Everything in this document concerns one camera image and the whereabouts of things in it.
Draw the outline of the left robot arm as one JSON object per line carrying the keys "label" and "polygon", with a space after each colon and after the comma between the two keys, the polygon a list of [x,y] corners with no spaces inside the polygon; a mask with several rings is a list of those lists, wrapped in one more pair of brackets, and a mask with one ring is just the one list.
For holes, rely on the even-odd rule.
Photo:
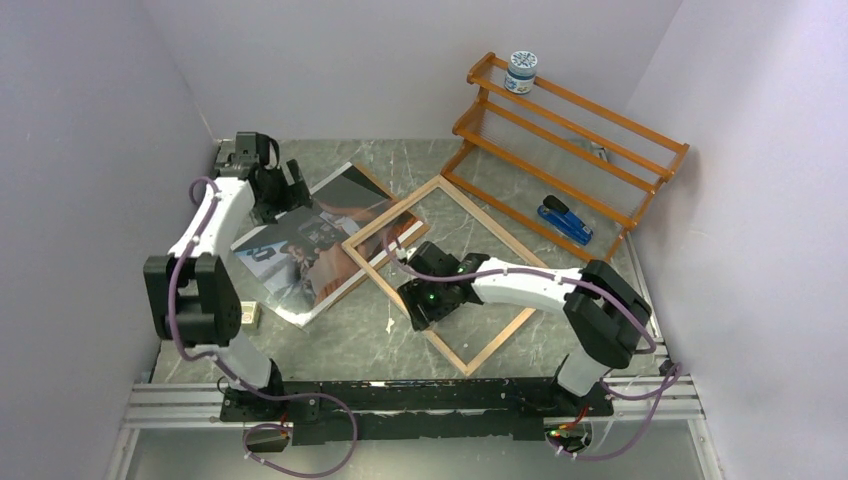
{"label": "left robot arm", "polygon": [[277,364],[241,327],[239,295],[226,269],[239,226],[263,225],[311,203],[296,160],[281,160],[278,142],[263,133],[236,134],[233,150],[189,187],[198,210],[180,239],[143,266],[158,337],[186,362],[207,359],[224,375],[224,421],[276,421],[288,398]]}

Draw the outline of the printed photo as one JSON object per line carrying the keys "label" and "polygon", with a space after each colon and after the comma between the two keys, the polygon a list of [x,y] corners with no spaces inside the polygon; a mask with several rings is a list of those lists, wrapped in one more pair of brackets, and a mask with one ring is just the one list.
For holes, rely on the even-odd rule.
{"label": "printed photo", "polygon": [[398,199],[364,167],[346,163],[310,190],[312,204],[278,215],[232,245],[237,293],[303,327],[364,278],[343,243]]}

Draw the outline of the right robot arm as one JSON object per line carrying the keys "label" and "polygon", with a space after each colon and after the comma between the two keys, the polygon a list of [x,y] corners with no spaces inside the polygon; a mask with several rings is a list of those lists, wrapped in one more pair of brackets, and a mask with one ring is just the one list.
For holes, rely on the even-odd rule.
{"label": "right robot arm", "polygon": [[578,338],[552,378],[553,408],[572,415],[587,409],[600,379],[629,366],[656,344],[647,331],[649,303],[614,268],[591,260],[581,268],[548,269],[513,264],[488,254],[457,259],[426,241],[414,252],[402,247],[392,259],[412,280],[397,289],[413,327],[423,330],[466,303],[509,304],[557,314]]}

